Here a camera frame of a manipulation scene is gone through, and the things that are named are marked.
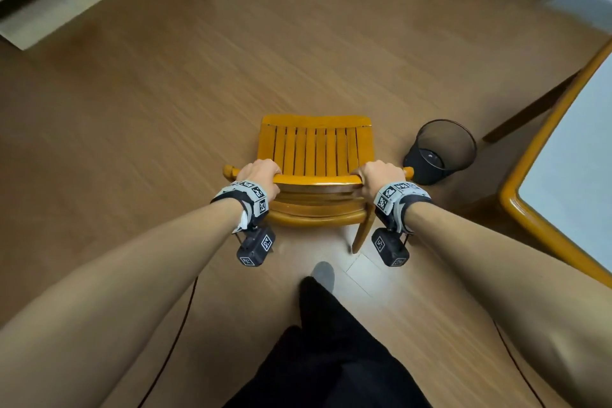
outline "wooden floor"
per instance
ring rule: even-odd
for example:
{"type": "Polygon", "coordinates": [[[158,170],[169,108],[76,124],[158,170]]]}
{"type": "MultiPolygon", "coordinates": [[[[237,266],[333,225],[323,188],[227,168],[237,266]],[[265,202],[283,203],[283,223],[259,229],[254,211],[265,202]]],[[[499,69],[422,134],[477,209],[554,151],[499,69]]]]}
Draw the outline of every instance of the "wooden floor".
{"type": "MultiPolygon", "coordinates": [[[[367,115],[377,157],[396,163],[432,118],[484,135],[606,40],[537,1],[105,0],[28,52],[0,45],[0,323],[77,265],[207,203],[224,163],[255,156],[266,113],[367,115]]],[[[229,239],[146,407],[222,405],[297,321],[296,285],[323,259],[340,301],[434,407],[538,406],[436,257],[415,243],[386,268],[369,243],[348,254],[355,230],[278,228],[256,270],[229,239]]],[[[138,404],[186,303],[106,408],[138,404]]],[[[565,406],[526,373],[549,408],[565,406]]]]}

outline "cable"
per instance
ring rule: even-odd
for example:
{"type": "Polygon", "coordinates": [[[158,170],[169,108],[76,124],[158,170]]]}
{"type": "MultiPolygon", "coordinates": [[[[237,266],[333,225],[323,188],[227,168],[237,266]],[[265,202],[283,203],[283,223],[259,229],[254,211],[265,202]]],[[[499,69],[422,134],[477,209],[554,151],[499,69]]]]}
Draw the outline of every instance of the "cable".
{"type": "Polygon", "coordinates": [[[182,321],[182,323],[180,323],[179,331],[176,333],[176,337],[174,338],[174,342],[172,342],[172,346],[170,347],[170,351],[168,352],[168,355],[166,356],[164,364],[162,365],[162,367],[160,368],[159,372],[157,373],[157,376],[155,376],[155,379],[153,380],[153,383],[150,385],[149,390],[147,390],[147,393],[144,394],[144,397],[142,397],[142,400],[138,404],[138,408],[142,408],[142,405],[144,405],[144,402],[147,401],[147,398],[149,398],[149,395],[151,394],[151,392],[155,388],[155,385],[157,384],[157,381],[159,381],[159,378],[161,377],[162,373],[164,372],[164,369],[166,369],[166,365],[170,361],[170,357],[172,356],[172,352],[174,351],[174,347],[176,347],[176,342],[179,341],[180,333],[183,331],[183,327],[185,327],[185,322],[187,321],[187,316],[189,315],[189,310],[191,309],[191,303],[193,302],[193,295],[195,294],[195,286],[198,283],[198,277],[199,276],[196,276],[195,281],[193,282],[192,294],[189,297],[189,303],[187,304],[187,309],[185,310],[185,316],[183,316],[183,321],[182,321]]]}
{"type": "Polygon", "coordinates": [[[512,356],[512,353],[510,352],[510,349],[508,348],[508,345],[506,344],[506,341],[504,340],[503,335],[501,335],[501,331],[499,330],[499,326],[495,322],[495,319],[493,319],[493,324],[495,325],[495,329],[497,329],[497,332],[498,332],[499,338],[501,339],[501,342],[503,343],[504,347],[506,347],[506,351],[508,352],[508,355],[509,355],[510,359],[512,360],[512,363],[514,363],[514,366],[516,366],[516,369],[518,370],[519,374],[521,375],[521,377],[523,378],[523,380],[527,384],[527,387],[529,387],[529,389],[531,390],[531,393],[533,393],[534,397],[537,398],[538,402],[540,403],[540,406],[542,408],[546,408],[546,405],[544,404],[544,402],[542,401],[540,396],[537,394],[537,392],[535,391],[533,386],[529,383],[529,381],[527,380],[527,378],[523,374],[523,371],[521,371],[521,367],[518,365],[518,363],[516,362],[516,360],[512,356]]]}

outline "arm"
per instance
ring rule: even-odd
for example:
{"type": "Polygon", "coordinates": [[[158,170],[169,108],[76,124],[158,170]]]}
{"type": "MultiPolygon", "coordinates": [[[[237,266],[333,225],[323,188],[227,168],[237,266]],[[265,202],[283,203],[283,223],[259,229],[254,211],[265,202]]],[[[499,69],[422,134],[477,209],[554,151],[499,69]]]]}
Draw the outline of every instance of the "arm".
{"type": "MultiPolygon", "coordinates": [[[[373,200],[403,171],[382,162],[359,170],[373,200]]],[[[520,242],[431,203],[404,224],[437,253],[504,328],[524,358],[576,406],[612,405],[612,290],[520,242]]]]}
{"type": "MultiPolygon", "coordinates": [[[[271,160],[244,167],[272,200],[271,160]]],[[[238,226],[240,202],[192,211],[77,268],[0,331],[6,406],[99,406],[157,325],[238,226]]]]}

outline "orange wooden chair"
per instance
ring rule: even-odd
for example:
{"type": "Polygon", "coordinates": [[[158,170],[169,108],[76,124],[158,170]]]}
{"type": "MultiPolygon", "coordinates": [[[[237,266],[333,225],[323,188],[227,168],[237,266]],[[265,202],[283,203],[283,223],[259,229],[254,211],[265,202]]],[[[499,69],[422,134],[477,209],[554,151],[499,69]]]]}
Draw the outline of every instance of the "orange wooden chair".
{"type": "MultiPolygon", "coordinates": [[[[374,206],[353,196],[362,184],[350,173],[374,160],[373,144],[370,118],[265,116],[257,158],[271,158],[283,171],[274,177],[280,194],[267,220],[298,227],[359,224],[353,241],[357,253],[376,215],[374,206]]],[[[223,176],[232,182],[239,171],[225,165],[223,176]]],[[[404,171],[411,179],[412,169],[404,171]]]]}

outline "foot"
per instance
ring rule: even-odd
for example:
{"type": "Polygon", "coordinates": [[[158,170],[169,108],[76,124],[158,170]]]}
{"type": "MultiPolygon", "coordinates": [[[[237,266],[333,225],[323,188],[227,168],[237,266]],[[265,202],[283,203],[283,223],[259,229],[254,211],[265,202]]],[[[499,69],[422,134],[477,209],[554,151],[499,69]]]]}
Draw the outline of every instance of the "foot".
{"type": "Polygon", "coordinates": [[[333,293],[335,275],[333,273],[332,265],[326,261],[318,262],[310,275],[314,277],[314,279],[316,279],[316,281],[322,285],[326,291],[328,291],[330,294],[333,293]]]}

